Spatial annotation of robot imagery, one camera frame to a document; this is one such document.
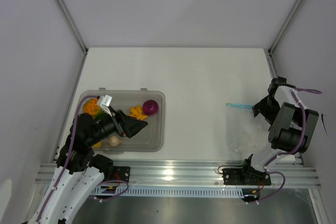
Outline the clear zip top bag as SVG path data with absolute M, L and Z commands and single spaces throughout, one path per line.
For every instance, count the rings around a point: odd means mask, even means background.
M 226 104 L 226 132 L 231 152 L 247 155 L 259 152 L 268 144 L 269 123 L 252 106 L 239 103 Z

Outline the orange toy pineapple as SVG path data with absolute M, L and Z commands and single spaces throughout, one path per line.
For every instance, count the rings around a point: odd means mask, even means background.
M 98 98 L 91 98 L 88 100 L 82 107 L 83 113 L 87 113 L 92 116 L 92 118 L 96 121 L 102 121 L 103 119 L 108 117 L 101 107 L 97 105 Z

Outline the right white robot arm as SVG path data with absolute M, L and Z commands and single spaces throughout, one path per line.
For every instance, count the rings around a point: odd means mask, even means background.
M 245 185 L 270 185 L 269 168 L 277 161 L 304 153 L 311 142 L 319 113 L 304 105 L 299 92 L 321 94 L 316 89 L 304 89 L 288 84 L 283 77 L 273 78 L 266 97 L 253 105 L 254 117 L 262 115 L 270 124 L 268 143 L 257 154 L 244 160 L 240 179 Z

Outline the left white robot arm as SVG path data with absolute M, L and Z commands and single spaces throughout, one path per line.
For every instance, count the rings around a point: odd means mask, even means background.
M 126 115 L 122 110 L 112 112 L 99 122 L 89 113 L 75 116 L 50 185 L 28 223 L 72 223 L 97 186 L 103 183 L 128 185 L 124 180 L 113 178 L 113 160 L 95 154 L 92 147 L 112 134 L 132 138 L 148 123 Z

